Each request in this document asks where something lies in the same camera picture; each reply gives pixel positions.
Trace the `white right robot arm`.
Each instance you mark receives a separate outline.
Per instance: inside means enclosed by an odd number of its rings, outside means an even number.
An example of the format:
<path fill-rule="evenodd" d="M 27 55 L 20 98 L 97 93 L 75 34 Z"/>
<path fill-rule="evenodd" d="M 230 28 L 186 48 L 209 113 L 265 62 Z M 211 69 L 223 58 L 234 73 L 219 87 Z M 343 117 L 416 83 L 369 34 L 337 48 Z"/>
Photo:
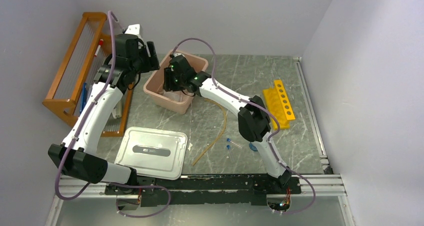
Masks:
<path fill-rule="evenodd" d="M 278 153 L 272 135 L 269 113 L 259 96 L 248 97 L 223 86 L 204 71 L 196 72 L 181 53 L 171 53 L 164 68 L 164 91 L 186 90 L 212 100 L 237 117 L 240 135 L 259 152 L 270 179 L 270 188 L 282 193 L 289 186 L 292 172 Z"/>

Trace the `small white plastic bag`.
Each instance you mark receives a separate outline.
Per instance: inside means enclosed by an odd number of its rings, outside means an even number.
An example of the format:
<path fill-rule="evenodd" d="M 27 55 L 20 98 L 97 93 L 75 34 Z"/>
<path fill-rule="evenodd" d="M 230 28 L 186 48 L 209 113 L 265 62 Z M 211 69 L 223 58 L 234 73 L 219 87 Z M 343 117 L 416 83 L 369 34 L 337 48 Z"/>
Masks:
<path fill-rule="evenodd" d="M 167 98 L 169 101 L 177 102 L 177 103 L 184 101 L 184 95 L 180 91 L 179 92 L 164 91 L 163 97 Z"/>

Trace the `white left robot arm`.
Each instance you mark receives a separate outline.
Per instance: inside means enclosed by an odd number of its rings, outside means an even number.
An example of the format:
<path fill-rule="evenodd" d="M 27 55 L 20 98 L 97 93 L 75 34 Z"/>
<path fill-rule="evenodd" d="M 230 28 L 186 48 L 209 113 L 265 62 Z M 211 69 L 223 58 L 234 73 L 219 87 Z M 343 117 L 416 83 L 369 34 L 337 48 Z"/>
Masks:
<path fill-rule="evenodd" d="M 99 139 L 109 117 L 130 85 L 142 73 L 158 70 L 160 65 L 153 41 L 143 41 L 134 34 L 114 38 L 115 53 L 97 70 L 91 94 L 71 132 L 61 144 L 51 144 L 48 156 L 64 175 L 96 184 L 118 182 L 126 194 L 138 189 L 135 169 L 113 165 L 95 156 Z"/>

